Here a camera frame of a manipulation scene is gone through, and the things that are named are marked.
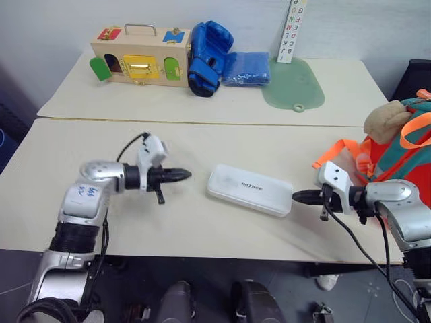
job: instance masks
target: wooden toy box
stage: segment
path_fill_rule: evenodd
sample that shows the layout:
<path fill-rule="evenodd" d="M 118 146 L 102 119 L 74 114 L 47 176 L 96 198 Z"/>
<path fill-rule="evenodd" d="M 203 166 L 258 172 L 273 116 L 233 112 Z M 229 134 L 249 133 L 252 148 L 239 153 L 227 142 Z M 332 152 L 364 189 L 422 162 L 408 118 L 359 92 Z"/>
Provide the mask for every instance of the wooden toy box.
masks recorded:
<path fill-rule="evenodd" d="M 105 28 L 91 46 L 100 69 L 90 65 L 101 80 L 188 87 L 189 29 L 125 24 Z"/>

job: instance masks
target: white label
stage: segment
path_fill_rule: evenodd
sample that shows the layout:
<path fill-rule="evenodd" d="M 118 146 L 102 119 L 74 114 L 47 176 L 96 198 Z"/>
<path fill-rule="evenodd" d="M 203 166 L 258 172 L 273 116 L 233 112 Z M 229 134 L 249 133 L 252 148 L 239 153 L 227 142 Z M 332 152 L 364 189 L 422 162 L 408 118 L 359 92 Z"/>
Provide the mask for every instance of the white label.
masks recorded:
<path fill-rule="evenodd" d="M 74 184 L 66 192 L 63 212 L 66 215 L 93 218 L 97 214 L 101 188 L 88 184 Z"/>
<path fill-rule="evenodd" d="M 290 63 L 294 56 L 294 49 L 298 39 L 299 29 L 304 18 L 307 0 L 291 0 L 288 17 L 281 36 L 278 63 Z"/>

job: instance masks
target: white wall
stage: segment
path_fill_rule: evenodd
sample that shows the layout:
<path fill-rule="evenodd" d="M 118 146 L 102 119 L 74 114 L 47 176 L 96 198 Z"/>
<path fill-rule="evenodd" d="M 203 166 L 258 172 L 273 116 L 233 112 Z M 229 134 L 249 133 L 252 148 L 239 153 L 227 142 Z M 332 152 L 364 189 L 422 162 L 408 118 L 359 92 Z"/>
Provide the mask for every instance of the white wall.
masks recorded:
<path fill-rule="evenodd" d="M 234 49 L 275 54 L 287 7 L 286 0 L 2 0 L 0 71 L 39 108 L 104 26 L 215 20 L 234 35 Z M 295 54 L 362 59 L 391 96 L 409 59 L 431 57 L 431 1 L 308 0 Z"/>

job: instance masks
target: metal handle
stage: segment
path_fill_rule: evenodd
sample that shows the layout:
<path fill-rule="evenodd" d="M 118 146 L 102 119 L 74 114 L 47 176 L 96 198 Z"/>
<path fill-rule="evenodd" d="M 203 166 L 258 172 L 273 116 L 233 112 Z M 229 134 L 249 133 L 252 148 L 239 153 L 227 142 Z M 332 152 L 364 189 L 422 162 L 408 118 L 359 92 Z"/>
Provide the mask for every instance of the metal handle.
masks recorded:
<path fill-rule="evenodd" d="M 154 36 L 157 36 L 156 27 L 153 24 L 125 24 L 124 31 L 126 35 L 129 34 L 129 32 L 127 31 L 127 27 L 151 27 L 153 28 Z"/>

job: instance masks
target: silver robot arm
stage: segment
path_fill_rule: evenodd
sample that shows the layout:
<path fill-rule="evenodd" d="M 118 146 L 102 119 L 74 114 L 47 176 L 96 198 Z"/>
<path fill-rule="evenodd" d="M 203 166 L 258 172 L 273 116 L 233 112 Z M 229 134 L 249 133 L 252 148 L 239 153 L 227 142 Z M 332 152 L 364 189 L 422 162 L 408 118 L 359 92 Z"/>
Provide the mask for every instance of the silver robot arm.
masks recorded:
<path fill-rule="evenodd" d="M 67 190 L 61 205 L 55 236 L 44 251 L 33 281 L 28 304 L 53 297 L 71 299 L 81 306 L 92 289 L 92 267 L 96 238 L 108 212 L 112 194 L 139 189 L 154 191 L 159 204 L 164 203 L 160 184 L 177 182 L 191 176 L 181 168 L 164 169 L 168 155 L 156 136 L 143 134 L 137 165 L 113 161 L 91 161 L 84 164 L 75 184 Z"/>
<path fill-rule="evenodd" d="M 315 184 L 321 190 L 296 192 L 294 200 L 322 205 L 327 191 L 334 193 L 327 201 L 333 212 L 357 213 L 362 224 L 376 214 L 387 218 L 389 229 L 415 275 L 414 284 L 422 298 L 421 322 L 431 322 L 431 210 L 420 200 L 417 186 L 406 180 L 354 186 L 349 174 L 330 161 L 319 168 Z M 325 207 L 321 219 L 328 220 Z"/>

